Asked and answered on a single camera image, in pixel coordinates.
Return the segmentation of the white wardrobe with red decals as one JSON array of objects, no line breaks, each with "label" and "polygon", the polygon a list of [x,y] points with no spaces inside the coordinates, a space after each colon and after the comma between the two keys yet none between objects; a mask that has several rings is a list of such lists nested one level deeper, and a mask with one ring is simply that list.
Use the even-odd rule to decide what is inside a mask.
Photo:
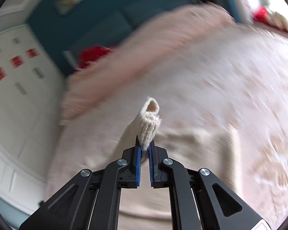
[{"label": "white wardrobe with red decals", "polygon": [[28,25],[0,32],[0,197],[27,214],[44,197],[63,90]]}]

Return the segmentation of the red cloth by window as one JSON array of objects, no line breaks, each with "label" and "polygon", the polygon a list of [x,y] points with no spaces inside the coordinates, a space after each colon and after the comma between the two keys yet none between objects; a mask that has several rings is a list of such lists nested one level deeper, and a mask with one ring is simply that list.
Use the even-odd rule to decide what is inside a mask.
[{"label": "red cloth by window", "polygon": [[268,11],[265,7],[259,6],[252,12],[252,18],[254,22],[262,24],[268,24]]}]

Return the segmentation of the red pillow on bed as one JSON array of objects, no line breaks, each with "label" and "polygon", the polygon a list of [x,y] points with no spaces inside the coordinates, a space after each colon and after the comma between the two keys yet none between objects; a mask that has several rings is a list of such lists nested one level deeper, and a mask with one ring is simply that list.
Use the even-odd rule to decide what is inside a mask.
[{"label": "red pillow on bed", "polygon": [[85,69],[91,65],[92,62],[98,61],[100,58],[109,54],[114,50],[113,47],[92,46],[79,53],[78,68]]}]

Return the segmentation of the cream knit sweater black hearts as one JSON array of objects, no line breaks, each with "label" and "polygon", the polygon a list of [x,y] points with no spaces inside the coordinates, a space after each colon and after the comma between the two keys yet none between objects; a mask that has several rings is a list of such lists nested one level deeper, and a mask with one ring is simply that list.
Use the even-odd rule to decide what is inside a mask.
[{"label": "cream knit sweater black hearts", "polygon": [[122,191],[119,229],[171,229],[169,191],[160,186],[159,168],[165,158],[195,171],[208,168],[238,195],[242,193],[237,130],[231,125],[210,129],[163,126],[159,110],[155,99],[147,99],[134,120],[122,130],[118,142],[99,141],[85,159],[89,167],[103,168],[139,140],[140,187]]}]

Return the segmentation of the pink folded duvet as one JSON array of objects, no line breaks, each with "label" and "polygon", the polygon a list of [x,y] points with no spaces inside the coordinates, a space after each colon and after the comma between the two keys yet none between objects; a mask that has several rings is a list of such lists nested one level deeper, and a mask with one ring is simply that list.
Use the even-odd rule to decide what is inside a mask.
[{"label": "pink folded duvet", "polygon": [[113,51],[68,77],[60,123],[68,124],[166,55],[233,25],[229,13],[215,4],[184,5],[153,17]]}]

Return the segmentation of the pink floral bed blanket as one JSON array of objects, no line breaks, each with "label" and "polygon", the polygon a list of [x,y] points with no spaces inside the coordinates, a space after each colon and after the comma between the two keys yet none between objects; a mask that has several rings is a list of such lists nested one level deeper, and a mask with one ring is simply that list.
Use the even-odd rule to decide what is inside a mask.
[{"label": "pink floral bed blanket", "polygon": [[157,145],[187,168],[209,168],[272,229],[281,226],[288,216],[288,38],[246,26],[157,62],[66,122],[45,197],[133,146],[134,118],[149,97],[161,118]]}]

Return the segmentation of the cream cloth by window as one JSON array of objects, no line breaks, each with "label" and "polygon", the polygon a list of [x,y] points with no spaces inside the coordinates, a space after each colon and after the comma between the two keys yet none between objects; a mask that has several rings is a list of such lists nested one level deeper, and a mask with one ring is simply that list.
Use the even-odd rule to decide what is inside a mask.
[{"label": "cream cloth by window", "polygon": [[288,32],[288,20],[278,12],[269,13],[267,22],[269,25],[274,26],[279,30]]}]

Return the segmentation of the teal upholstered headboard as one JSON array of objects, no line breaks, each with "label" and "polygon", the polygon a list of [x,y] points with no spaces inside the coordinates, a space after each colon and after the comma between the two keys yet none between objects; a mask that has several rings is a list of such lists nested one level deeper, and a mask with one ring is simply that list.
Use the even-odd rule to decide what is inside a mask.
[{"label": "teal upholstered headboard", "polygon": [[92,46],[113,47],[129,37],[134,30],[156,15],[176,7],[197,4],[199,0],[138,0],[116,10],[89,29],[69,50],[63,51],[67,63],[78,68],[79,53]]}]

